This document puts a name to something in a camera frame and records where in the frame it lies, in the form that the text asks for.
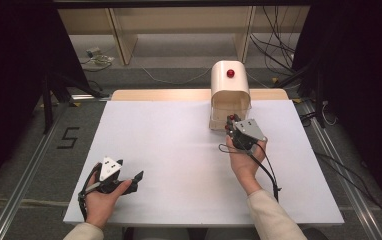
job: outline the white plastic part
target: white plastic part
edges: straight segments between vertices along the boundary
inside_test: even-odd
[[[122,165],[117,163],[115,160],[105,157],[101,166],[100,181],[106,180],[121,168]]]
[[[225,129],[226,117],[236,113],[246,119],[251,108],[250,90],[244,65],[239,61],[219,61],[212,68],[212,99],[209,127]]]

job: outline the white tabletop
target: white tabletop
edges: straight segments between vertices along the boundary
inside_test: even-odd
[[[246,194],[228,154],[218,149],[225,132],[210,130],[209,118],[209,101],[107,102],[64,221],[83,222],[77,194],[92,167],[109,156],[124,160],[121,180],[144,170],[138,191],[118,200],[109,223],[251,226]],[[252,101],[249,118],[269,139],[267,155],[282,188],[279,202],[290,217],[298,224],[342,224],[293,103]],[[262,170],[257,178],[272,192]]]

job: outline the hand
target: hand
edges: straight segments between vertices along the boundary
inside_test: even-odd
[[[258,141],[257,143],[266,151],[267,141]],[[232,171],[234,171],[235,176],[246,191],[247,195],[262,189],[256,180],[256,172],[259,169],[259,165],[247,154],[238,153],[232,143],[232,139],[228,135],[226,136],[226,145],[230,151],[229,158],[231,159]],[[259,147],[255,149],[253,155],[260,162],[262,162],[266,157],[265,153]]]
[[[95,183],[95,173],[89,180],[88,187]],[[103,229],[113,213],[117,199],[128,189],[132,180],[123,181],[110,194],[94,191],[85,198],[87,208],[86,222]]]

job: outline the red button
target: red button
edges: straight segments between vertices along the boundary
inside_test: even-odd
[[[232,70],[232,69],[229,69],[229,70],[226,72],[226,76],[228,76],[229,78],[234,77],[234,75],[235,75],[235,72],[234,72],[234,70]]]

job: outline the sleeve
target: sleeve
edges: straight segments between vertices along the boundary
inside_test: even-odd
[[[103,231],[89,223],[80,223],[76,225],[64,240],[103,240]]]
[[[261,189],[250,194],[247,204],[261,239],[306,239],[301,229],[269,192]]]

